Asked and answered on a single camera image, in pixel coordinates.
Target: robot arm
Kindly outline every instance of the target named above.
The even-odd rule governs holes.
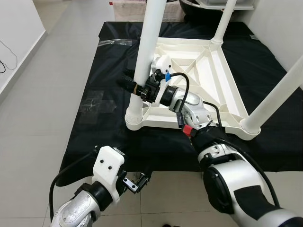
[[[164,78],[158,70],[145,87],[129,79],[119,84],[152,103]],[[266,200],[260,173],[240,148],[227,141],[225,132],[213,122],[200,97],[189,92],[180,109],[185,94],[181,88],[167,86],[160,103],[182,114],[178,122],[184,121],[182,131],[197,151],[211,205],[230,214],[241,227],[303,227],[303,218]],[[137,183],[131,182],[123,171],[124,157],[116,148],[102,147],[93,168],[93,184],[83,185],[74,199],[59,208],[51,227],[90,227],[109,204],[119,202],[127,189],[139,192],[148,183],[151,171],[141,173]]]

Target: white cylindrical tube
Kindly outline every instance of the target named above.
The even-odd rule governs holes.
[[[145,85],[151,71],[151,64],[156,50],[165,5],[166,0],[147,1],[134,73],[134,81],[140,86]],[[126,125],[136,125],[141,122],[143,117],[142,106],[142,99],[132,94],[125,115]]]
[[[251,115],[240,122],[241,127],[250,134],[258,133],[264,122],[267,121],[302,82],[303,56],[301,56]]]
[[[216,34],[211,39],[213,44],[222,44],[223,43],[223,36],[228,26],[228,23],[231,19],[233,9],[235,8],[237,0],[228,0],[222,14],[220,23],[217,27]]]

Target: black fabric mat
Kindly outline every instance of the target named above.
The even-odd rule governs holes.
[[[95,145],[118,147],[127,154],[126,171],[199,171],[197,154],[179,130],[141,128],[130,131],[124,122],[130,94],[116,85],[127,69],[135,69],[142,23],[106,22],[100,40],[127,39],[131,45],[107,44],[97,48],[61,170]],[[216,25],[163,23],[160,37],[211,39]],[[243,23],[230,23],[222,46],[245,107],[250,114],[286,71]],[[265,171],[302,171],[303,93],[298,89],[262,126],[251,141],[230,139],[249,152]],[[92,175],[94,159],[66,172],[58,186]]]

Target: clear tape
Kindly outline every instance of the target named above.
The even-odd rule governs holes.
[[[100,40],[98,46],[104,45],[124,45],[124,46],[132,46],[132,39],[109,39],[109,40]]]

